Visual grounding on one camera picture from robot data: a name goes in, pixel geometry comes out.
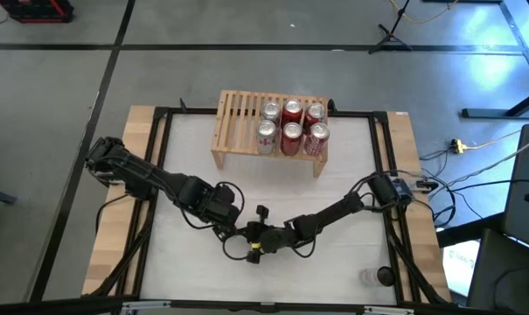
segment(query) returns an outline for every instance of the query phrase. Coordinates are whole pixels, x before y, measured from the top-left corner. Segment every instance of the soda can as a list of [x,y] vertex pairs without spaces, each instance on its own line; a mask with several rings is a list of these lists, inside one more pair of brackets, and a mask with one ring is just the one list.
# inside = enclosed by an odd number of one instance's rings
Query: soda can
[[261,108],[261,119],[269,120],[276,127],[280,126],[280,105],[274,101],[269,101]]
[[256,149],[260,154],[270,154],[275,149],[276,126],[269,120],[261,120],[256,126]]
[[309,135],[303,144],[305,152],[311,156],[319,155],[330,135],[331,133],[328,131],[328,127],[321,122],[310,126]]
[[297,100],[289,100],[283,105],[282,128],[288,123],[300,123],[303,106]]
[[324,105],[321,103],[313,103],[305,110],[305,119],[303,121],[303,133],[309,135],[310,126],[315,123],[324,123],[326,113],[324,112]]
[[303,130],[301,125],[296,122],[288,122],[283,127],[282,142],[280,149],[286,156],[294,156],[301,147],[301,140],[303,139]]

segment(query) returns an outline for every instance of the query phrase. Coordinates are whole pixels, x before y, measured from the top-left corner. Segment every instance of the wooden crate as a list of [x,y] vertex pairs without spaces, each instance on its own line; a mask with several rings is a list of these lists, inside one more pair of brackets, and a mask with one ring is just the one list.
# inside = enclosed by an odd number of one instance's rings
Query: wooden crate
[[303,109],[314,102],[319,102],[327,109],[328,100],[323,97],[259,93],[247,91],[221,91],[215,131],[212,141],[212,155],[219,169],[223,168],[226,154],[244,154],[268,158],[291,158],[313,161],[313,175],[317,178],[328,161],[328,143],[318,156],[304,153],[303,146],[292,157],[286,157],[280,151],[281,134],[276,136],[275,152],[269,155],[260,154],[256,150],[256,125],[260,121],[261,106],[266,102],[277,102],[283,108],[287,100],[298,100]]

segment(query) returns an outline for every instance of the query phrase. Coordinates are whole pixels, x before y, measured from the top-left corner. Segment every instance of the wooden table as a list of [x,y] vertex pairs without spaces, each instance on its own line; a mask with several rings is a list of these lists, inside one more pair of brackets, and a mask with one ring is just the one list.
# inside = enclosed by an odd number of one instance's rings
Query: wooden table
[[[156,107],[154,106],[132,106],[129,112],[122,140],[125,143],[126,148],[139,157],[145,155],[155,108]],[[388,121],[398,168],[409,172],[420,172],[420,161],[408,114],[405,112],[388,112]],[[163,123],[159,123],[156,143],[154,146],[155,149],[151,160],[152,163],[155,163],[159,156],[163,126]],[[383,130],[379,123],[377,124],[377,131],[380,154],[383,160],[383,165],[387,168],[388,157],[386,154]],[[123,194],[123,185],[111,186],[108,190],[107,200],[114,199]],[[416,194],[415,197],[418,200],[428,202],[425,195]],[[143,214],[145,214],[145,211],[147,210],[147,204],[147,202],[143,203]],[[124,198],[104,209],[101,217],[99,233],[95,240],[94,250],[91,255],[87,276],[83,286],[84,294],[97,289],[104,278],[121,259],[129,232],[129,223],[133,206],[134,200],[132,198]],[[450,301],[447,280],[442,267],[442,257],[429,209],[419,203],[412,203],[407,208],[406,216],[416,265],[428,279],[429,283],[435,287],[437,292],[443,298]],[[143,224],[143,216],[141,217],[140,226],[141,224]],[[397,224],[395,224],[394,227],[397,232],[400,232]],[[136,259],[137,255],[134,261],[130,264],[124,293],[132,292],[132,283],[134,282],[134,276],[136,273]],[[405,300],[411,301],[412,298],[409,289],[407,269],[400,258],[399,263],[404,298]],[[427,299],[424,296],[422,296],[422,299],[427,302]]]

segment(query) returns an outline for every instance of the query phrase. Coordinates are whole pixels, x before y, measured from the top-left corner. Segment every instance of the white table surface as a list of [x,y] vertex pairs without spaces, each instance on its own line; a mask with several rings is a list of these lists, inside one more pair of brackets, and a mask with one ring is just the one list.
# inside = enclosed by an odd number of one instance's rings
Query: white table surface
[[[164,169],[196,175],[214,185],[226,180],[247,199],[237,221],[258,220],[257,205],[270,209],[268,224],[316,213],[340,200],[358,180],[375,171],[369,124],[361,118],[330,118],[329,160],[319,178],[312,162],[227,155],[218,170],[210,152],[213,115],[175,115]],[[364,186],[362,193],[368,191]],[[366,204],[370,198],[365,197]],[[191,217],[195,224],[202,223]],[[232,256],[249,250],[241,238],[227,242]],[[306,253],[310,245],[300,248]],[[359,272],[389,266],[382,216],[360,212],[324,229],[314,255],[302,259],[289,248],[265,255],[260,264],[229,260],[212,230],[194,230],[159,194],[142,298],[394,305],[393,287],[367,287]]]

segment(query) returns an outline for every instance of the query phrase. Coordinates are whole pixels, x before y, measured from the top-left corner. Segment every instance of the red soda can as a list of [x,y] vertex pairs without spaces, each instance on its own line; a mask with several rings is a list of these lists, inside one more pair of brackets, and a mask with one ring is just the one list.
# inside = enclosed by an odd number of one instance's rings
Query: red soda can
[[288,122],[283,127],[280,150],[288,157],[294,156],[299,151],[302,139],[303,130],[301,129],[301,125],[296,122]]
[[331,133],[328,130],[328,127],[321,122],[317,122],[310,126],[310,133],[303,144],[305,152],[311,156],[319,155],[326,145],[326,141],[328,141],[330,135]]
[[324,106],[321,103],[314,103],[305,110],[305,120],[303,121],[303,133],[309,135],[310,126],[315,123],[324,123],[326,114],[324,113]]
[[296,100],[286,101],[282,111],[282,128],[288,123],[300,123],[303,106]]

